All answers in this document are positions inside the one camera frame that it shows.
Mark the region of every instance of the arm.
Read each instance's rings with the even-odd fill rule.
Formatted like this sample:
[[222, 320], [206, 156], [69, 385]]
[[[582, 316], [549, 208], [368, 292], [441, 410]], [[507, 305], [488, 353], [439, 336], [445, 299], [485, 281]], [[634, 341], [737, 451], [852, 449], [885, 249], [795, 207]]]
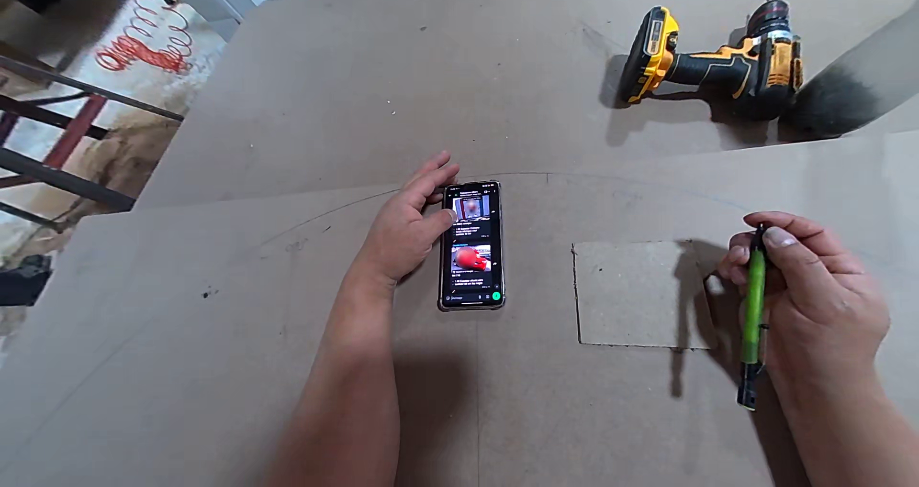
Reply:
[[[815, 487], [919, 484], [919, 436], [884, 394], [874, 357], [890, 326], [878, 286], [855, 256], [816, 223], [753, 213], [770, 226], [775, 265], [766, 285], [766, 369]], [[749, 234], [737, 234], [718, 267], [745, 284]]]
[[383, 206], [345, 274], [313, 369], [265, 485], [392, 485], [399, 458], [399, 401], [392, 368], [392, 296], [456, 220], [424, 218], [435, 188], [460, 170], [442, 152]]

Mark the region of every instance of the phone case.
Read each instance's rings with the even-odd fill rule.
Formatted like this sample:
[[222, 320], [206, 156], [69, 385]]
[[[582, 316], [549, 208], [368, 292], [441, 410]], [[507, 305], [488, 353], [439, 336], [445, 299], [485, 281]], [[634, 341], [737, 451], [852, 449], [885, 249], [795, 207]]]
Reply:
[[[486, 184], [489, 182], [493, 182], [498, 185], [498, 195], [499, 195], [499, 198], [501, 199], [501, 202], [498, 205], [498, 230], [501, 233], [500, 241], [501, 241], [501, 249], [503, 252], [505, 248], [504, 246], [504, 193], [501, 191], [501, 183], [498, 182], [497, 180], [482, 180], [479, 182], [467, 182], [464, 184], [457, 184], [457, 186], [466, 186], [468, 184]], [[449, 209], [449, 206], [447, 205], [446, 195], [444, 195], [444, 201], [441, 203], [440, 208]], [[499, 278], [500, 278], [501, 284], [504, 285], [504, 293], [501, 295], [500, 304], [496, 306], [456, 306], [456, 307], [444, 306], [443, 298], [440, 296], [440, 294], [444, 290], [443, 245], [447, 244], [447, 242], [444, 241], [445, 237], [446, 237], [446, 233], [444, 232], [444, 234], [440, 236], [441, 249], [439, 252], [440, 253], [440, 264], [438, 266], [439, 281], [437, 282], [437, 308], [440, 309], [441, 311], [466, 311], [466, 310], [492, 310], [494, 311], [494, 310], [499, 310], [500, 308], [503, 308], [504, 304], [507, 302], [507, 273], [506, 273], [507, 259], [505, 259], [503, 255], [501, 256], [501, 258], [504, 260], [504, 262], [501, 265], [501, 276]]]

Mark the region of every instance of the drill handle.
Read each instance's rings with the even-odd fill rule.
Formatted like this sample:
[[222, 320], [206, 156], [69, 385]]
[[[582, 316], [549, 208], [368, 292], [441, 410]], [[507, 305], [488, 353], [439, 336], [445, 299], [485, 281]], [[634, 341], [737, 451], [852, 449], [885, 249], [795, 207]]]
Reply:
[[755, 65], [755, 60], [740, 53], [678, 53], [663, 79], [684, 85], [724, 86], [737, 98], [755, 82]]

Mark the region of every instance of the rectangular cutout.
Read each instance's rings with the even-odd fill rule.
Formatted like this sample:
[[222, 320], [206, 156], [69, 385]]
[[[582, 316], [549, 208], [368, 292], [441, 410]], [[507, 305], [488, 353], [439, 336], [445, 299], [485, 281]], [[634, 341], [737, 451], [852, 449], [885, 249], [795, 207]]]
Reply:
[[581, 343], [712, 348], [692, 242], [577, 243], [572, 252]]

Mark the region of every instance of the metal frame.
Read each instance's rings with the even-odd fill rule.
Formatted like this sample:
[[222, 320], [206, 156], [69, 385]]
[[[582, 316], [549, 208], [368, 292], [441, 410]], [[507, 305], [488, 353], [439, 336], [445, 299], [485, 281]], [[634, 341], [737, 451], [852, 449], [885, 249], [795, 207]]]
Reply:
[[[175, 112], [164, 110], [157, 106], [139, 102], [133, 98], [121, 94], [112, 93], [90, 85], [79, 82], [66, 76], [61, 76], [55, 72], [38, 69], [22, 62], [17, 62], [11, 58], [0, 56], [0, 67], [13, 70], [26, 78], [38, 77], [43, 80], [63, 83], [80, 89], [78, 94], [70, 94], [57, 98], [41, 98], [30, 101], [18, 101], [16, 99], [0, 95], [0, 110], [4, 113], [0, 116], [0, 168], [17, 173], [16, 176], [0, 177], [0, 189], [12, 188], [36, 182], [42, 182], [49, 186], [63, 189], [73, 193], [78, 197], [90, 199], [100, 204], [105, 204], [114, 210], [126, 211], [134, 207], [135, 199], [124, 195], [118, 191], [106, 188], [85, 178], [71, 175], [64, 172], [61, 168], [67, 162], [67, 159], [76, 149], [77, 144], [84, 137], [101, 140], [109, 135], [108, 129], [102, 129], [93, 125], [93, 120], [99, 115], [106, 103], [111, 100], [131, 105], [147, 112], [152, 112], [163, 117], [175, 119], [179, 122], [185, 119]], [[75, 117], [66, 117], [51, 110], [41, 108], [40, 105], [50, 105], [64, 101], [73, 101], [77, 99], [86, 99], [86, 104], [80, 108], [80, 112]], [[6, 143], [6, 138], [16, 126], [19, 117], [28, 117], [40, 123], [45, 123], [64, 130], [61, 139], [59, 139], [52, 150], [48, 152], [43, 161], [36, 161], [30, 157], [13, 152], [8, 148], [2, 148]], [[0, 202], [0, 211], [17, 216], [23, 220], [38, 223], [43, 227], [48, 227], [54, 231], [60, 232], [63, 225], [56, 221], [42, 218], [29, 211], [21, 210], [14, 206]]]

